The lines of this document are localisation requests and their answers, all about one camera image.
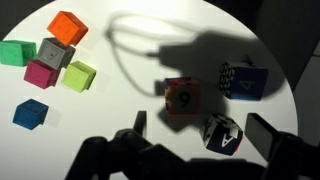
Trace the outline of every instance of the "checkered pattern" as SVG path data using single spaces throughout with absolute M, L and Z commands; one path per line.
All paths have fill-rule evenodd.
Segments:
M 234 67 L 230 63 L 225 62 L 222 64 L 219 89 L 227 97 L 230 97 L 231 94 L 230 87 L 233 82 L 234 74 Z

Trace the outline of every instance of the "orange block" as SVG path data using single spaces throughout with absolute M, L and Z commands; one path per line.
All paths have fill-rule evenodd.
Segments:
M 47 29 L 65 46 L 76 46 L 88 32 L 88 27 L 73 13 L 65 11 L 60 11 Z

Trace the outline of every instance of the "black and white block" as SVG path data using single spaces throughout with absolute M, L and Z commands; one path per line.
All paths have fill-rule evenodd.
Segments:
M 200 135 L 208 150 L 231 156 L 241 143 L 243 131 L 230 117 L 211 114 L 200 128 Z

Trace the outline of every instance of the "gray block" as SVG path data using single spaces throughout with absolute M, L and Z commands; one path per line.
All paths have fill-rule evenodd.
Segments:
M 75 52 L 75 48 L 63 45 L 56 38 L 44 38 L 38 52 L 38 59 L 50 67 L 60 70 L 70 64 Z

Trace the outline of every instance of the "red block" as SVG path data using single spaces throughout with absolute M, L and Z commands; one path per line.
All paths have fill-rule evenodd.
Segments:
M 193 115 L 200 109 L 200 84 L 190 77 L 165 79 L 166 109 L 170 115 Z
M 60 70 L 53 69 L 40 60 L 33 60 L 28 63 L 24 80 L 46 89 L 49 86 L 56 85 L 59 74 Z

